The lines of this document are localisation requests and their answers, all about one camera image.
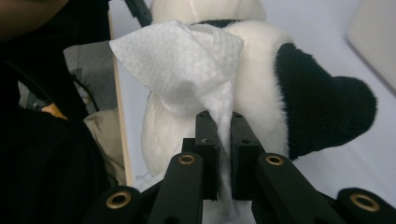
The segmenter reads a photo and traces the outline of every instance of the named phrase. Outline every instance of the dark fabric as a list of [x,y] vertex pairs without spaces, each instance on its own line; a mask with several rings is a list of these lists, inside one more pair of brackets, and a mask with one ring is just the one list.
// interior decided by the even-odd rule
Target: dark fabric
[[0,105],[0,223],[79,223],[110,187],[91,133],[14,105]]
[[293,44],[276,55],[276,75],[286,104],[290,158],[341,146],[370,129],[376,99],[354,77],[332,77]]

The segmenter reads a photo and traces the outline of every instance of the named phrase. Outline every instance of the panda plush toy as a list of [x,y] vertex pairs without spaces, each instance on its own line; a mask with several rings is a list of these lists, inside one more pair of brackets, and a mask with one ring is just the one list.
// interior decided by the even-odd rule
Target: panda plush toy
[[[341,146],[373,124],[376,99],[370,88],[356,78],[328,74],[288,34],[264,21],[261,1],[153,0],[150,10],[153,25],[206,24],[243,40],[234,69],[233,111],[244,115],[265,151],[295,160]],[[116,46],[111,46],[115,55],[126,64],[127,57],[117,53]],[[158,92],[151,92],[142,150],[153,176],[166,171],[183,138],[194,137],[195,115],[174,113]],[[254,223],[248,203],[232,213],[213,209],[216,206],[227,205],[205,203],[204,223]]]

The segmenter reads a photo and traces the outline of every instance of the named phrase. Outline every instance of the black fur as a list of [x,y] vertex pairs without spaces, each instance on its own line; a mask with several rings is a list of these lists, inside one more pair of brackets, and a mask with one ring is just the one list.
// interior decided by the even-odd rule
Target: black fur
[[208,24],[218,28],[225,28],[233,23],[239,22],[240,20],[213,20],[213,21],[200,21],[195,24]]
[[289,128],[290,158],[337,147],[370,129],[376,99],[353,77],[331,77],[311,55],[284,44],[276,55],[276,75]]

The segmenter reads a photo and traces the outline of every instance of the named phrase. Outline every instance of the white tissue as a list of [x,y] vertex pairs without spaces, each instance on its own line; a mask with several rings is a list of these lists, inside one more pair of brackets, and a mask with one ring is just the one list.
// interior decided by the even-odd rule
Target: white tissue
[[110,41],[118,60],[160,96],[166,109],[182,117],[209,111],[224,146],[219,198],[220,210],[228,217],[236,216],[230,187],[230,123],[243,43],[218,28],[180,21],[150,25]]

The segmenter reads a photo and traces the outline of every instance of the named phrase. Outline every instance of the white plush toy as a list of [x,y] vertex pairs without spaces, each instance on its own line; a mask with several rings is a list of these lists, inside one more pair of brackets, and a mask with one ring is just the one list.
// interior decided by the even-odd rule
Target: white plush toy
[[[217,122],[226,148],[225,192],[232,111],[245,116],[265,151],[292,160],[343,145],[373,124],[370,89],[356,78],[330,76],[289,35],[264,21],[260,1],[154,0],[150,9],[153,25],[112,48],[152,90],[142,150],[153,176],[161,178],[183,138],[194,137],[195,115],[204,110]],[[248,203],[227,197],[204,204],[204,223],[254,223]]]

